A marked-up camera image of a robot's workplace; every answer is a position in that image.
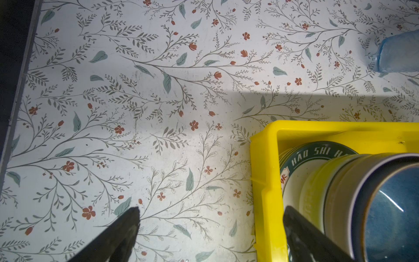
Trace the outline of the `yellow plastic bin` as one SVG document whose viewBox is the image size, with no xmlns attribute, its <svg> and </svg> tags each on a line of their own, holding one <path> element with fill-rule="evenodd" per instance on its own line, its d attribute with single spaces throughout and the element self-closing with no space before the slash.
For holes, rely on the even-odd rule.
<svg viewBox="0 0 419 262">
<path fill-rule="evenodd" d="M 408 122 L 278 120 L 252 136 L 250 145 L 255 212 L 254 245 L 260 262 L 288 261 L 279 155 L 314 141 L 333 141 L 358 153 L 417 153 L 419 125 Z"/>
</svg>

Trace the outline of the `dark blue ceramic bowl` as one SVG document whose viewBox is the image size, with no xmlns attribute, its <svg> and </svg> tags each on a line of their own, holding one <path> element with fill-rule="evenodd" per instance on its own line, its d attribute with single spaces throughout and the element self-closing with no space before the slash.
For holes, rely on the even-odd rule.
<svg viewBox="0 0 419 262">
<path fill-rule="evenodd" d="M 418 261 L 418 156 L 392 155 L 367 172 L 356 196 L 351 241 L 359 262 Z"/>
</svg>

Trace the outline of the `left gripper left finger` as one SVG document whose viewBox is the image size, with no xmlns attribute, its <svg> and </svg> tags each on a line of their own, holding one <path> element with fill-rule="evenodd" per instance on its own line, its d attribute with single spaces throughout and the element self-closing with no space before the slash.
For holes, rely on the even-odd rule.
<svg viewBox="0 0 419 262">
<path fill-rule="evenodd" d="M 73 256 L 71 262 L 127 262 L 140 228 L 140 210 L 131 207 Z"/>
</svg>

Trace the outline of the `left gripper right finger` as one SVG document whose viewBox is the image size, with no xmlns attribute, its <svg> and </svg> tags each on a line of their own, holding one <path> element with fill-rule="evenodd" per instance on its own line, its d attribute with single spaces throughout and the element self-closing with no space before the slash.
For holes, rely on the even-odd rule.
<svg viewBox="0 0 419 262">
<path fill-rule="evenodd" d="M 353 261 L 293 207 L 286 207 L 283 224 L 293 262 Z"/>
</svg>

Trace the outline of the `green rim lettered plate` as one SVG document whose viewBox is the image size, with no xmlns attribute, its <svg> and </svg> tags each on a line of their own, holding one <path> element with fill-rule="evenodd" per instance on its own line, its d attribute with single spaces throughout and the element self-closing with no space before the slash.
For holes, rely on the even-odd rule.
<svg viewBox="0 0 419 262">
<path fill-rule="evenodd" d="M 348 155 L 359 154 L 331 141 L 306 143 L 281 154 L 279 164 L 283 206 L 291 206 L 299 212 L 301 189 L 310 173 L 327 160 Z"/>
</svg>

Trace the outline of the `green ceramic bowl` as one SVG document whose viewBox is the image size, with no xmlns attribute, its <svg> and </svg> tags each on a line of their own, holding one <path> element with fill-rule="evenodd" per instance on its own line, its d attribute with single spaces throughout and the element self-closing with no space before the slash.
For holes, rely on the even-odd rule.
<svg viewBox="0 0 419 262">
<path fill-rule="evenodd" d="M 299 213 L 322 233 L 326 195 L 332 180 L 345 165 L 362 155 L 348 155 L 327 160 L 313 170 L 306 179 L 300 194 Z"/>
</svg>

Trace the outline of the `purple ceramic bowl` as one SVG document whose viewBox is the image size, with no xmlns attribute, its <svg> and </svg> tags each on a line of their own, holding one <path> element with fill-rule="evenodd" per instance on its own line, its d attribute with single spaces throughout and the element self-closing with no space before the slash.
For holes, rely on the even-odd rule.
<svg viewBox="0 0 419 262">
<path fill-rule="evenodd" d="M 390 157 L 390 153 L 357 155 L 338 170 L 328 187 L 324 207 L 324 232 L 351 258 L 354 257 L 351 221 L 357 195 L 372 173 Z"/>
</svg>

